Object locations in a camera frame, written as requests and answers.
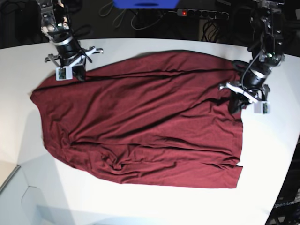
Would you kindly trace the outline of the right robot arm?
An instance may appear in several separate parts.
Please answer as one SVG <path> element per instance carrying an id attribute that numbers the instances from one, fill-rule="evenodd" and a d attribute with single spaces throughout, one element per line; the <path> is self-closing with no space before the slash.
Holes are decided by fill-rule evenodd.
<path id="1" fill-rule="evenodd" d="M 57 54 L 49 54 L 45 62 L 55 66 L 57 81 L 86 79 L 86 61 L 92 62 L 93 54 L 102 53 L 102 48 L 81 46 L 72 29 L 69 9 L 64 0 L 38 0 L 41 15 L 41 32 L 55 47 Z"/>

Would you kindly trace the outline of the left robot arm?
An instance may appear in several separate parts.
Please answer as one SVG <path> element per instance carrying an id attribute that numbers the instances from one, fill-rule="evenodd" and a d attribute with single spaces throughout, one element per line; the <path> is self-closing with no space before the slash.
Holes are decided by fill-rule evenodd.
<path id="1" fill-rule="evenodd" d="M 270 88 L 265 81 L 274 67 L 278 67 L 285 56 L 283 53 L 283 0 L 259 0 L 250 16 L 254 30 L 253 44 L 247 49 L 252 60 L 232 61 L 240 78 L 236 81 L 220 84 L 220 90 L 230 90 L 228 111 L 235 114 L 254 104 L 255 113 L 270 113 L 267 100 Z"/>

